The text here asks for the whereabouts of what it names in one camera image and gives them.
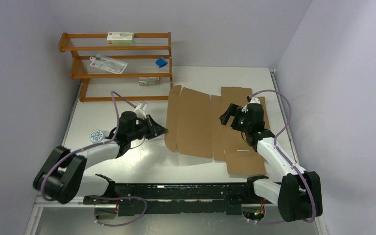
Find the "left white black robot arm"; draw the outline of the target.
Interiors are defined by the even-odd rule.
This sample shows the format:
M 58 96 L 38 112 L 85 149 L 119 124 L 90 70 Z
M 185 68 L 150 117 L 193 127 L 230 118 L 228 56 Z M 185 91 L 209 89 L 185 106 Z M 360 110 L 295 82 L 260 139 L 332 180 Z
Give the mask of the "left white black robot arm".
M 85 176 L 84 171 L 98 163 L 123 156 L 132 141 L 150 140 L 164 135 L 168 129 L 159 125 L 151 115 L 140 118 L 133 111 L 125 111 L 109 136 L 81 149 L 54 148 L 38 171 L 33 188 L 48 201 L 61 204 L 76 196 L 96 196 L 108 204 L 116 197 L 115 181 L 102 174 Z

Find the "brown cardboard box sheet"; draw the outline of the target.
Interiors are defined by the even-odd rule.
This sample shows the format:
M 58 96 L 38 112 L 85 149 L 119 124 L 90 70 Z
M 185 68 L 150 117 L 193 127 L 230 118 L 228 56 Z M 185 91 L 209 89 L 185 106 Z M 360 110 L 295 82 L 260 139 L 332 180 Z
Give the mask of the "brown cardboard box sheet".
M 166 147 L 172 152 L 225 162 L 227 173 L 265 175 L 264 158 L 245 142 L 245 134 L 222 125 L 230 104 L 244 106 L 252 89 L 222 87 L 221 95 L 174 86 L 168 95 Z

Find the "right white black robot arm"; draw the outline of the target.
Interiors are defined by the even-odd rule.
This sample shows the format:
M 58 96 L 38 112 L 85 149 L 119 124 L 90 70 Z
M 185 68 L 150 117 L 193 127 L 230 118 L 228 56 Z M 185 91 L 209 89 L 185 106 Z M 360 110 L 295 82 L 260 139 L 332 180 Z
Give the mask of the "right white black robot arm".
M 320 176 L 307 171 L 288 156 L 278 144 L 275 134 L 265 128 L 264 109 L 259 103 L 249 102 L 244 107 L 230 104 L 220 116 L 222 125 L 233 121 L 230 127 L 245 135 L 252 149 L 260 154 L 281 178 L 256 179 L 245 189 L 245 198 L 255 203 L 264 198 L 275 204 L 285 222 L 305 220 L 312 222 L 323 213 Z

